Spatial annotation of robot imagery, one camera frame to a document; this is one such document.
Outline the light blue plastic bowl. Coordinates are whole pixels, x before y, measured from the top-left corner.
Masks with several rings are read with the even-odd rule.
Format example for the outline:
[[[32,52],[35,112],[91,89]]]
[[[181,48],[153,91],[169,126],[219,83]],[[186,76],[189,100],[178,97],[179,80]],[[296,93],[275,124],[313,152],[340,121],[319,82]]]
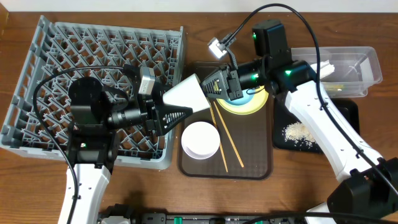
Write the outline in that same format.
[[[242,106],[246,103],[249,103],[252,98],[254,97],[254,90],[253,89],[247,89],[243,90],[243,97],[236,99],[236,100],[226,100],[227,103],[234,105],[234,106]]]

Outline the green snack wrapper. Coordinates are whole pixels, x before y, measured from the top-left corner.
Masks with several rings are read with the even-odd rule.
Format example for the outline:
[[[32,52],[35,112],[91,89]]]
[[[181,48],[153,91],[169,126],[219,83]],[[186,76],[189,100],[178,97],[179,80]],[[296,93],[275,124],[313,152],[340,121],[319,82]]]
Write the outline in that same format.
[[[327,92],[342,91],[344,89],[344,85],[334,83],[325,83],[324,87]]]

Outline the wooden chopstick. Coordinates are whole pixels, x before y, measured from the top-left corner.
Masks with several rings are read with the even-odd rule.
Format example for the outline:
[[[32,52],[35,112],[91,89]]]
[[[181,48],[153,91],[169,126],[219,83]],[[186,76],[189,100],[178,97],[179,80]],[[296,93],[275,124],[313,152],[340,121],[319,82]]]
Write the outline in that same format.
[[[213,111],[213,108],[212,108],[211,105],[210,105],[210,113],[211,113],[211,118],[212,118],[212,122],[214,124],[214,127],[218,130],[218,126],[217,126],[216,119],[215,119],[215,114],[214,114],[214,111]],[[221,157],[222,157],[222,160],[223,160],[225,171],[226,171],[226,173],[228,173],[228,166],[227,166],[227,163],[226,163],[226,158],[224,156],[223,145],[221,143],[221,134],[220,134],[220,152],[221,152]]]
[[[229,142],[230,142],[230,144],[231,144],[231,146],[232,146],[232,148],[233,148],[233,151],[234,151],[234,153],[235,153],[235,155],[236,155],[236,157],[237,157],[237,159],[238,159],[238,161],[239,161],[239,164],[240,164],[240,166],[241,166],[242,168],[244,168],[244,163],[243,163],[243,161],[242,161],[242,159],[241,159],[241,156],[239,155],[239,152],[238,152],[238,150],[237,150],[237,148],[236,148],[236,145],[235,145],[235,143],[234,143],[234,141],[233,141],[233,138],[232,138],[232,136],[231,136],[231,134],[230,134],[230,132],[229,132],[229,129],[228,129],[228,127],[227,127],[227,125],[226,125],[226,123],[225,123],[225,121],[224,121],[224,119],[223,119],[223,117],[222,117],[222,115],[221,115],[221,112],[220,112],[220,110],[218,109],[218,106],[217,106],[217,104],[216,104],[215,101],[213,102],[213,105],[214,105],[214,107],[215,107],[215,109],[216,109],[216,112],[217,112],[219,118],[220,118],[221,124],[222,124],[222,126],[224,127],[224,130],[226,131],[227,137],[228,137]]]

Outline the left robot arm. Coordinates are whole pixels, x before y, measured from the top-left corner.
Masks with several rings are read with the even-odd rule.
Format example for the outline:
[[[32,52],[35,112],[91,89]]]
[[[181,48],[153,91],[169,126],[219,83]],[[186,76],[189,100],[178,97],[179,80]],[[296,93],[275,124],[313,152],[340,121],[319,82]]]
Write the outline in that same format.
[[[135,95],[119,105],[107,93],[127,94],[93,77],[80,78],[69,87],[73,120],[69,124],[67,189],[59,223],[96,223],[101,199],[109,184],[121,145],[117,130],[143,125],[163,136],[189,117],[189,107],[165,105],[168,87],[156,83],[151,95]]]

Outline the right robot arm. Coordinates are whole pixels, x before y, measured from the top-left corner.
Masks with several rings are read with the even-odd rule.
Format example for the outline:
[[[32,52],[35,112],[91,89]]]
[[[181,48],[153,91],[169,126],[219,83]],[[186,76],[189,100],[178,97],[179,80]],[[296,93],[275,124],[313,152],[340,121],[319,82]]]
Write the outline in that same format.
[[[329,99],[320,69],[294,60],[278,20],[252,28],[257,59],[223,66],[202,81],[210,98],[237,100],[263,86],[313,136],[332,166],[338,187],[303,214],[307,223],[376,223],[397,211],[397,159],[385,160],[363,141]]]

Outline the cream plastic cup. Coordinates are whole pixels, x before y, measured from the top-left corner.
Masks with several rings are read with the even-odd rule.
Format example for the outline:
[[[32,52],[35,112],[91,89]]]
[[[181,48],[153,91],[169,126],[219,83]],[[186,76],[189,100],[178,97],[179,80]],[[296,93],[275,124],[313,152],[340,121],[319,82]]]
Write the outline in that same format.
[[[191,108],[193,113],[206,110],[210,102],[200,86],[196,73],[166,91],[162,97],[165,105]]]

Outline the white napkin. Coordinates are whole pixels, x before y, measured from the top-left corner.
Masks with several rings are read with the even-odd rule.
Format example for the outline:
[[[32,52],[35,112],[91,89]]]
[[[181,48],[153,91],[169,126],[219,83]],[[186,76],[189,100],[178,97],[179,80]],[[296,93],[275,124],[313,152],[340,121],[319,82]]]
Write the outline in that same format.
[[[320,62],[320,79],[326,78],[335,71],[335,66],[329,60]]]

